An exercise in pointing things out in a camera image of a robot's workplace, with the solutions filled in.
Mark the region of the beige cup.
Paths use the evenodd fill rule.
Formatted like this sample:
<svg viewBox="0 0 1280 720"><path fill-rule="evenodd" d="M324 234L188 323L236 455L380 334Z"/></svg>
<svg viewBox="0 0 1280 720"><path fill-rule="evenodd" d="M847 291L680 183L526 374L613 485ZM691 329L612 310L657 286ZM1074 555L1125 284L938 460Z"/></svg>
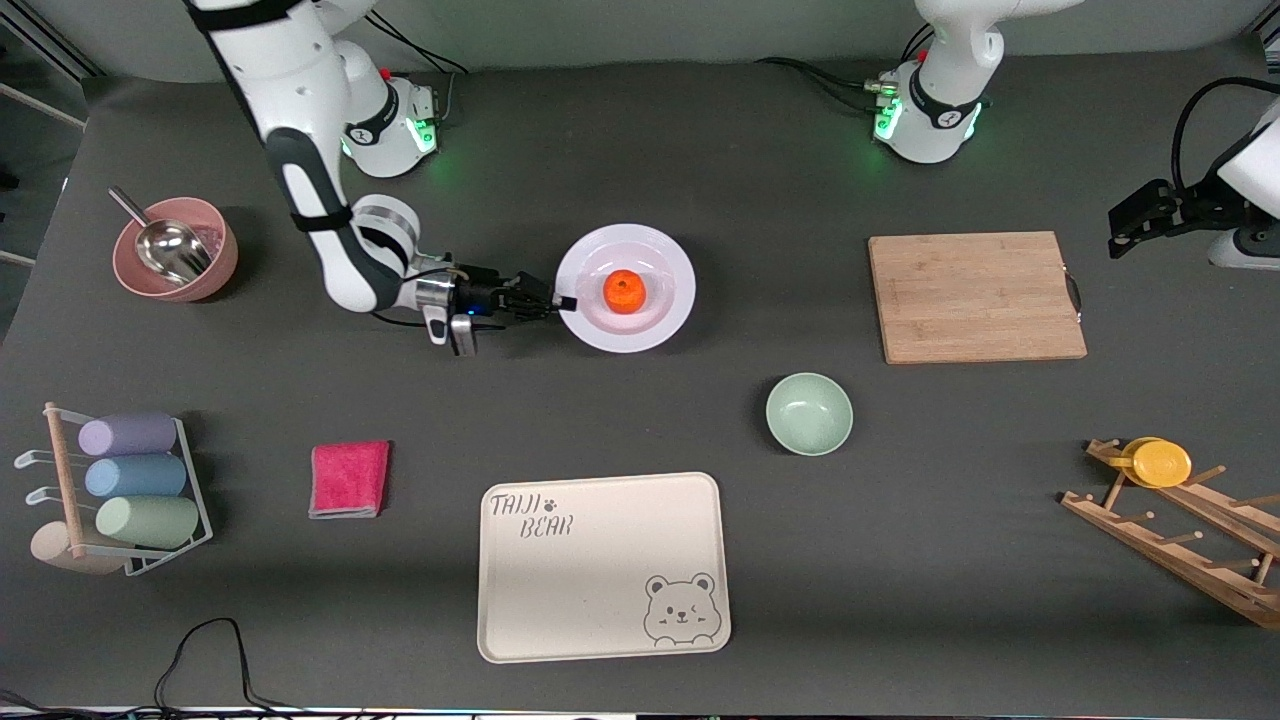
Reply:
<svg viewBox="0 0 1280 720"><path fill-rule="evenodd" d="M76 557L67 524L50 521L36 530L29 542L31 555L41 562L88 575L105 575L125 568L129 559L115 555L87 553Z"/></svg>

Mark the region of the pink bowl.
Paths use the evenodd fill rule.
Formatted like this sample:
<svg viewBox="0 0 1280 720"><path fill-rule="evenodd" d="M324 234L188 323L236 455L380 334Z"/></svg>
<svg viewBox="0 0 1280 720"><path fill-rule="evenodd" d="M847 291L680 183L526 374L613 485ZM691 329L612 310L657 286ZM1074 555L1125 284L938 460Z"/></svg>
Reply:
<svg viewBox="0 0 1280 720"><path fill-rule="evenodd" d="M143 299L187 304L204 301L228 284L239 260L239 249L236 233L218 208L202 199L174 197L152 204L147 208L147 214L183 222L202 240L211 240L212 263L193 282L182 287L173 284L148 269L137 256L134 241L141 225L129 222L111 251L111 268L122 287Z"/></svg>

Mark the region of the pink folded cloth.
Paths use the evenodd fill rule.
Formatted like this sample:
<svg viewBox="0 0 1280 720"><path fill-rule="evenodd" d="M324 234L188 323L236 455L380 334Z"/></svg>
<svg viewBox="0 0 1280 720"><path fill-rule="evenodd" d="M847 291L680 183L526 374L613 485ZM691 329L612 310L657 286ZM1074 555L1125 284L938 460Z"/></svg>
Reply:
<svg viewBox="0 0 1280 720"><path fill-rule="evenodd" d="M308 518L378 518L385 502L392 448L389 439L314 447Z"/></svg>

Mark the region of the orange fruit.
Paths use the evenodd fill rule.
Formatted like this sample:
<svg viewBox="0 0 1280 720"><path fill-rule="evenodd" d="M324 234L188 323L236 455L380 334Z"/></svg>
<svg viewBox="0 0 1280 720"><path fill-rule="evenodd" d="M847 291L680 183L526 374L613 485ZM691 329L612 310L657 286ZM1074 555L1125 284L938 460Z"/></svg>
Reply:
<svg viewBox="0 0 1280 720"><path fill-rule="evenodd" d="M618 315L640 313L648 300L644 278L630 269L612 272L602 286L602 297L607 309Z"/></svg>

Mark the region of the blue cup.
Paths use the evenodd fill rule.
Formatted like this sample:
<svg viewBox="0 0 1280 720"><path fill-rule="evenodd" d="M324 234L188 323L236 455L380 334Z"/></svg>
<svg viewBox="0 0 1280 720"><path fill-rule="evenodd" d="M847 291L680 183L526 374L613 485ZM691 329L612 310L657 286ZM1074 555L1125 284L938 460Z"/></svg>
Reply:
<svg viewBox="0 0 1280 720"><path fill-rule="evenodd" d="M179 496L187 484L183 459L172 454L132 454L102 457L86 473L84 487L95 497Z"/></svg>

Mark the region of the wooden peg dish rack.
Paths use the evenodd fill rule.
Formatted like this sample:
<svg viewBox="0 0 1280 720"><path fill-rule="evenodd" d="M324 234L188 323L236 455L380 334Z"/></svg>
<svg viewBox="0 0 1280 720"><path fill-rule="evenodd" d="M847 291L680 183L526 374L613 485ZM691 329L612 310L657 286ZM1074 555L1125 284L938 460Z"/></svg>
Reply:
<svg viewBox="0 0 1280 720"><path fill-rule="evenodd" d="M1196 470L1192 457L1190 479L1181 486L1162 489L1139 487L1105 462L1106 457L1120 455L1132 441L1089 439L1085 455L1114 471L1114 482L1101 498L1068 491L1060 496L1060 505L1249 623L1280 632L1280 492L1251 498L1231 497L1210 487L1210 482L1222 475L1226 468L1216 465ZM1203 539L1202 530L1162 536L1148 527L1155 520L1155 512L1119 512L1116 503L1126 488L1157 495L1248 550L1248 556L1208 559L1192 548L1192 543Z"/></svg>

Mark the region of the wooden cutting board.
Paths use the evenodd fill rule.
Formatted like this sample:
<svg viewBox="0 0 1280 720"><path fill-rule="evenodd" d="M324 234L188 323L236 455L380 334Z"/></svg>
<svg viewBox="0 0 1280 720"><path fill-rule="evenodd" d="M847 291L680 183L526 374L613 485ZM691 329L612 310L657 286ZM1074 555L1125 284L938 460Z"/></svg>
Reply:
<svg viewBox="0 0 1280 720"><path fill-rule="evenodd" d="M1052 231L874 236L867 249L890 365L1088 354Z"/></svg>

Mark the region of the light green bowl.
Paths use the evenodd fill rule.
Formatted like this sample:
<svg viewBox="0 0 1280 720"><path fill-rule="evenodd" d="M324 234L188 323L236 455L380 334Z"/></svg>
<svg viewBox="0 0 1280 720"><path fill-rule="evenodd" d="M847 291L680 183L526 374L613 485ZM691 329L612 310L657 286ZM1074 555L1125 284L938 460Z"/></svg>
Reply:
<svg viewBox="0 0 1280 720"><path fill-rule="evenodd" d="M854 407L833 379L803 372L780 379L765 400L765 424L786 451L817 457L841 448L852 432Z"/></svg>

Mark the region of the purple cup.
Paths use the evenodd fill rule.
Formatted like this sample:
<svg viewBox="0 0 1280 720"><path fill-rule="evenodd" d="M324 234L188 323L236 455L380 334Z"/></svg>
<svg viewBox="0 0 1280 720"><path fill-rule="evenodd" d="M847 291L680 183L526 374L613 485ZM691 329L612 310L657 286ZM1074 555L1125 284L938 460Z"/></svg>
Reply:
<svg viewBox="0 0 1280 720"><path fill-rule="evenodd" d="M92 457L166 454L178 442L175 419L165 413L118 413L84 423L78 446Z"/></svg>

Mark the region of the white round plate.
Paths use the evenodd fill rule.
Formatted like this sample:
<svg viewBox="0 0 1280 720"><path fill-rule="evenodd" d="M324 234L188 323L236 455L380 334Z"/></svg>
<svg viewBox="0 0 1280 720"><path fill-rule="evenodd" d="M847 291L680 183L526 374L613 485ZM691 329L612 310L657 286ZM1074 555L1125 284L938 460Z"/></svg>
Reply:
<svg viewBox="0 0 1280 720"><path fill-rule="evenodd" d="M602 286L614 270L640 274L648 290L634 315L611 313ZM696 275L687 254L666 233L640 224L605 225L585 234L563 256L556 292L577 300L561 320L582 342L611 354L637 354L673 337L696 297Z"/></svg>

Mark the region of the yellow cup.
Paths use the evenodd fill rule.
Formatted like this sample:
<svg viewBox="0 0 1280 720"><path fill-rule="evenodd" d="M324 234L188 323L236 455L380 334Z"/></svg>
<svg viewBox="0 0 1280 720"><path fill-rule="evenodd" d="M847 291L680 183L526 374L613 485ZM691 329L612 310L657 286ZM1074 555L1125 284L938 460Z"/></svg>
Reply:
<svg viewBox="0 0 1280 720"><path fill-rule="evenodd" d="M1158 437L1134 439L1120 455L1103 461L1148 489L1181 486L1190 479L1193 469L1189 454L1180 445Z"/></svg>

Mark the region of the green cup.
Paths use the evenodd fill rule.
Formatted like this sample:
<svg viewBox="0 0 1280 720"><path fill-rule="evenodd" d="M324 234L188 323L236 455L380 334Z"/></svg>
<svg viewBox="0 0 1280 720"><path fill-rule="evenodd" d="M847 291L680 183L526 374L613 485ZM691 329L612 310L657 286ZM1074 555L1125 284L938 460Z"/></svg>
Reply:
<svg viewBox="0 0 1280 720"><path fill-rule="evenodd" d="M177 550L198 529L195 501L178 496L109 498L95 518L97 533L133 546Z"/></svg>

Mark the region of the beige bear print tray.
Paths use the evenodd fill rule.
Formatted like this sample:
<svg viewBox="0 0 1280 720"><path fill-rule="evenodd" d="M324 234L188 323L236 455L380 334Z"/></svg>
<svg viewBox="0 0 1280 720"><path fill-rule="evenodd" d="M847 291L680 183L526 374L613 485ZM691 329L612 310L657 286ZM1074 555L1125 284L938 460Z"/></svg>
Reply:
<svg viewBox="0 0 1280 720"><path fill-rule="evenodd" d="M731 634L713 477L508 483L483 496L476 642L488 662L709 653Z"/></svg>

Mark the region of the metal scoop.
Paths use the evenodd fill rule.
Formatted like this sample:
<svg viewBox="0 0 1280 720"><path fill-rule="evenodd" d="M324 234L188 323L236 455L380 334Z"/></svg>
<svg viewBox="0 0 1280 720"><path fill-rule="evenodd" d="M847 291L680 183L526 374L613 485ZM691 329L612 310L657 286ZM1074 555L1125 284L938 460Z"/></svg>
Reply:
<svg viewBox="0 0 1280 720"><path fill-rule="evenodd" d="M212 264L209 247L183 222L152 217L120 187L108 187L109 196L140 224L134 237L136 256L156 275L174 286L200 278Z"/></svg>

